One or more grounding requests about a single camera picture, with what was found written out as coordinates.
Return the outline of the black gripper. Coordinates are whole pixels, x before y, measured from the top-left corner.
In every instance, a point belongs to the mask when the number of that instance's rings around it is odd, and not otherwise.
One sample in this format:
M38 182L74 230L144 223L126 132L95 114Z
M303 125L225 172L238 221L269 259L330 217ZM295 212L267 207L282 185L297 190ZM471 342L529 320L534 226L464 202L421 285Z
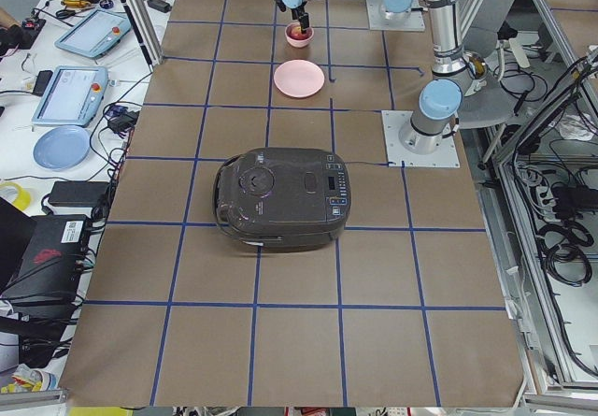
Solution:
M292 12L292 18L294 20L298 20L298 22L300 24L301 33L306 34L307 30L310 27L310 22L309 22L309 15L305 11L305 6L301 5L299 7L292 8L291 12Z

